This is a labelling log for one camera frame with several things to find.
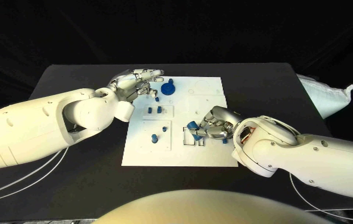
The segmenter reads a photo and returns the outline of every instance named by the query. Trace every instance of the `white board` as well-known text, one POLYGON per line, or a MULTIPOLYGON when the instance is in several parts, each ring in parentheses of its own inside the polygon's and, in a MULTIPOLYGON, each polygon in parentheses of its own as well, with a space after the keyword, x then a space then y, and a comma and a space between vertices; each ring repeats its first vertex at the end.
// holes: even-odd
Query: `white board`
POLYGON ((163 83, 152 82, 152 88, 159 90, 160 101, 143 95, 133 102, 136 109, 121 165, 237 167, 234 141, 224 144, 208 137, 195 141, 186 128, 190 121, 201 123, 214 106, 227 107, 221 78, 165 77, 163 83), (170 78, 175 94, 165 95, 160 87, 170 78), (157 135, 157 143, 152 142, 153 134, 157 135))

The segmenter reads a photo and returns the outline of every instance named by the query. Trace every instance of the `hole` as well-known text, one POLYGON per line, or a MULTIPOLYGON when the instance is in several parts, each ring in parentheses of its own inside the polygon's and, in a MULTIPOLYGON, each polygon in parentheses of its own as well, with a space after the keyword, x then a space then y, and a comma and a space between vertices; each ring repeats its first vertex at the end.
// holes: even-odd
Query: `hole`
POLYGON ((49 112, 46 111, 46 108, 42 108, 42 111, 44 111, 45 115, 49 117, 49 112))
POLYGON ((6 123, 10 127, 13 126, 13 122, 10 121, 10 119, 6 120, 6 123))
POLYGON ((324 146, 324 147, 329 147, 329 143, 323 140, 322 141, 322 145, 324 146))

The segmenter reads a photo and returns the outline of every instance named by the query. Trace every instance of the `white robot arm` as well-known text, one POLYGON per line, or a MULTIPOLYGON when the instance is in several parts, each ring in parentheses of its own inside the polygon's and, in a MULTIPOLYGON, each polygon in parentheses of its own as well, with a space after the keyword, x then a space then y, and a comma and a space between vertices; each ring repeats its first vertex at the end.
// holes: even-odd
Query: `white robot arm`
POLYGON ((271 117, 242 119, 229 109, 215 106, 201 127, 189 123, 195 139, 234 138, 232 157, 251 171, 271 177, 287 170, 310 186, 353 197, 353 142, 300 134, 271 117))
POLYGON ((80 89, 0 109, 0 168, 44 158, 98 134, 114 117, 129 122, 139 95, 157 96, 162 70, 127 70, 108 86, 80 89))

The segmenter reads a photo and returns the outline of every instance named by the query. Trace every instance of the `black table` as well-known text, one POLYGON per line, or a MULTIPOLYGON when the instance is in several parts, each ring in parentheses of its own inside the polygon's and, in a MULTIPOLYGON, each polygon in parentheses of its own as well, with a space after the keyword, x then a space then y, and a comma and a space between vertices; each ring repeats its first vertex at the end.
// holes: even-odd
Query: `black table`
MULTIPOLYGON (((301 133, 330 136, 323 119, 286 63, 54 65, 41 78, 31 99, 80 88, 98 89, 126 69, 163 69, 167 76, 222 77, 228 107, 247 117, 268 115, 301 133)), ((129 124, 114 120, 94 137, 74 145, 49 176, 16 195, 0 199, 0 221, 98 218, 127 202, 180 189, 218 189, 250 193, 301 209, 312 207, 299 197, 290 176, 278 170, 271 178, 242 165, 227 167, 121 166, 129 124)), ((0 186, 32 172, 49 157, 0 169, 0 186)), ((36 181, 55 162, 0 196, 36 181)), ((353 198, 313 188, 294 179, 307 200, 323 209, 353 208, 353 198)))

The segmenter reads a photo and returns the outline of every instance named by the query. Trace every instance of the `white bag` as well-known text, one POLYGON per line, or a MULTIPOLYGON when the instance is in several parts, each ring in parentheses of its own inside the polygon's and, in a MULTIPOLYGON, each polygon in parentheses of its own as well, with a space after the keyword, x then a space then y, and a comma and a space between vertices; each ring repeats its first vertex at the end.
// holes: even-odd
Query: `white bag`
POLYGON ((320 115, 323 118, 327 118, 350 103, 350 91, 353 89, 353 85, 350 85, 345 90, 336 89, 304 75, 299 74, 297 76, 320 115))

